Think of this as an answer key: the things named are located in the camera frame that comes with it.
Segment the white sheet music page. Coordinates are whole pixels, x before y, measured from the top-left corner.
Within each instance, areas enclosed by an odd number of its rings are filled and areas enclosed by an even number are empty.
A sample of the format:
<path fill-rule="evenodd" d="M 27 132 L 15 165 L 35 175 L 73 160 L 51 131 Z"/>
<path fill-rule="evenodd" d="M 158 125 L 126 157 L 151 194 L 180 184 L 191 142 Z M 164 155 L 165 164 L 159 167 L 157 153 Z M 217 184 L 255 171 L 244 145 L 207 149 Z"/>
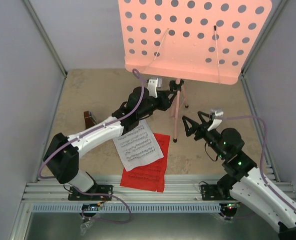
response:
<path fill-rule="evenodd" d="M 129 172 L 164 157 L 159 143 L 145 120 L 123 136 L 113 139 L 124 169 Z"/>

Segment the pink music stand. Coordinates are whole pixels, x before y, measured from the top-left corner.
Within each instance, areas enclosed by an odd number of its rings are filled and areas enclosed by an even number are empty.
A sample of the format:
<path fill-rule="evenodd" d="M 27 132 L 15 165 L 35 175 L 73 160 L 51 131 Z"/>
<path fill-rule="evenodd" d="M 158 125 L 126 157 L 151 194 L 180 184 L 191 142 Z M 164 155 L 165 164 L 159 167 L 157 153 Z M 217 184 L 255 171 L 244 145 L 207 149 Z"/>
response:
<path fill-rule="evenodd" d="M 269 0 L 120 0 L 125 69 L 232 85 L 272 9 Z"/>

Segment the red paper sheet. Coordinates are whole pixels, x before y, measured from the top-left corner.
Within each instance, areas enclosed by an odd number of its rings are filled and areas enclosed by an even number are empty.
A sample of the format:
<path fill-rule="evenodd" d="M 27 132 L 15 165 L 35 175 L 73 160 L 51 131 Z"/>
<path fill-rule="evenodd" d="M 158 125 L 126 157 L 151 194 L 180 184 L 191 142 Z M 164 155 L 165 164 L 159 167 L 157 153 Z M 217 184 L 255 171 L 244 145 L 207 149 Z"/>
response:
<path fill-rule="evenodd" d="M 121 187 L 158 193 L 164 192 L 170 136 L 159 133 L 155 133 L 154 136 L 164 157 L 151 164 L 136 167 L 131 171 L 124 169 L 120 182 Z"/>

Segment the brown wooden metronome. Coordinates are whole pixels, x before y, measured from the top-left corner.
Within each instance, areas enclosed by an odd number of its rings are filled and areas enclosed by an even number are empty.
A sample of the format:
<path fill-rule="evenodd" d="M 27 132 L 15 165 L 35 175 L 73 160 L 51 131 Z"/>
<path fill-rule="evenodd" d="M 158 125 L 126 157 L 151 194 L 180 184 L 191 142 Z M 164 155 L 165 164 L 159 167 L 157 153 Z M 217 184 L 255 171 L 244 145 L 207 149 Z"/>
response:
<path fill-rule="evenodd" d="M 97 120 L 94 118 L 91 111 L 84 111 L 83 116 L 85 122 L 85 129 L 89 129 L 98 124 Z"/>

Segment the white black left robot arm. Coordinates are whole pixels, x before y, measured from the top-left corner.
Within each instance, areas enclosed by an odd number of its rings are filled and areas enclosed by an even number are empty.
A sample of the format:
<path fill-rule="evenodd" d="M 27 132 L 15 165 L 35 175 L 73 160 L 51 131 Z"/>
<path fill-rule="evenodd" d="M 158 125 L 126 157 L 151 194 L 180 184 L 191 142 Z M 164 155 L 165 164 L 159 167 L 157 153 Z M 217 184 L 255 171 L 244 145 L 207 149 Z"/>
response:
<path fill-rule="evenodd" d="M 176 92 L 170 90 L 159 90 L 153 97 L 147 88 L 137 87 L 128 100 L 103 122 L 69 136 L 61 132 L 56 134 L 43 162 L 60 184 L 78 188 L 85 199 L 91 200 L 97 195 L 96 182 L 87 172 L 79 169 L 80 158 L 106 141 L 130 132 L 155 110 L 168 110 L 175 97 Z"/>

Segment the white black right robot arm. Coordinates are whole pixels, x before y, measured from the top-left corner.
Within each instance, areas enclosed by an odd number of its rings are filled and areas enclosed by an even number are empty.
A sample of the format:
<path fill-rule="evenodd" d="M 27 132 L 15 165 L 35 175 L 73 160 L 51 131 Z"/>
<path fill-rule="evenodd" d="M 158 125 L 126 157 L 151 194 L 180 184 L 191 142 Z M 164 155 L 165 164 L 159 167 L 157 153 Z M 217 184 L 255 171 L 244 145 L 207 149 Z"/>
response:
<path fill-rule="evenodd" d="M 262 165 L 256 164 L 243 152 L 244 141 L 234 128 L 217 131 L 223 112 L 212 110 L 210 114 L 198 112 L 200 123 L 183 116 L 187 136 L 194 140 L 205 140 L 217 159 L 223 161 L 226 172 L 211 192 L 223 200 L 233 199 L 246 205 L 263 218 L 281 240 L 296 240 L 296 201 L 281 191 L 263 172 Z"/>

